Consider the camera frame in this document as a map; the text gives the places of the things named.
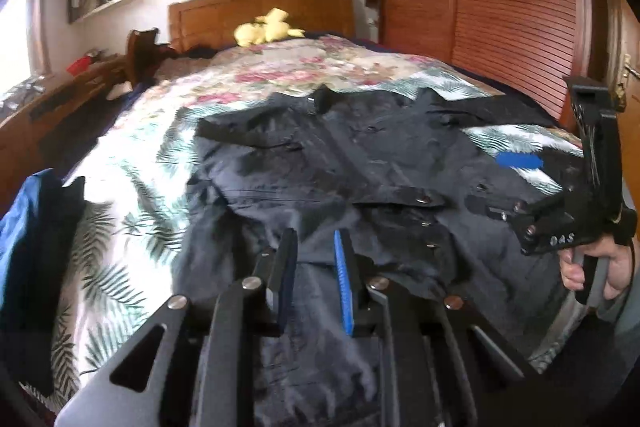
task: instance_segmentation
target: blue tape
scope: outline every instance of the blue tape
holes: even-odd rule
[[[502,167],[514,169],[540,169],[544,165],[535,154],[521,152],[498,152],[495,160]]]
[[[344,248],[340,231],[334,233],[335,269],[338,272],[338,288],[340,288],[340,309],[342,311],[342,327],[347,335],[353,334],[353,299],[349,285],[347,263],[344,258]]]

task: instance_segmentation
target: window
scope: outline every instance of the window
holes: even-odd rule
[[[9,0],[0,11],[0,94],[30,76],[27,0]]]

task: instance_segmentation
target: red object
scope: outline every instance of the red object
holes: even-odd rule
[[[80,73],[84,73],[89,66],[91,66],[92,59],[91,57],[78,58],[73,64],[71,64],[66,70],[71,73],[73,76],[78,76]]]

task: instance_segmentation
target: yellow plush toy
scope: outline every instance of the yellow plush toy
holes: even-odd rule
[[[264,26],[261,24],[241,24],[234,31],[234,37],[238,46],[247,48],[252,44],[263,44],[264,42]]]
[[[234,31],[238,46],[247,48],[252,44],[279,41],[284,37],[304,37],[304,30],[291,29],[284,19],[289,16],[284,10],[272,9],[267,15],[255,18],[255,23],[241,24]]]
[[[264,24],[264,39],[267,42],[279,41],[284,37],[304,37],[305,31],[291,29],[284,19],[289,16],[287,12],[279,8],[273,8],[267,15],[256,17],[256,22]]]

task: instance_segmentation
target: brass door handle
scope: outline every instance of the brass door handle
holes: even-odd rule
[[[625,64],[623,66],[624,68],[624,73],[622,73],[622,77],[623,78],[628,78],[629,77],[629,73],[631,73],[634,77],[636,77],[638,80],[640,80],[640,71],[635,70],[634,68],[631,67],[631,56],[630,55],[625,55]]]

